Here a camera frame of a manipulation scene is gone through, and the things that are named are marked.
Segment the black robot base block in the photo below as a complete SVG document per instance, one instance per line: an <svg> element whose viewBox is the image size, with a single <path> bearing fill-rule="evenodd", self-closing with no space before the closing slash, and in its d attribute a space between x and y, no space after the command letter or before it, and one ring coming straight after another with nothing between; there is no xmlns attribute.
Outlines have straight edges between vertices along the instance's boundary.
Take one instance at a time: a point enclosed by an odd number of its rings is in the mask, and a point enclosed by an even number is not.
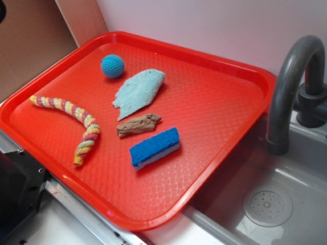
<svg viewBox="0 0 327 245"><path fill-rule="evenodd" d="M1 238L38 212L47 175L28 152L1 153Z"/></svg>

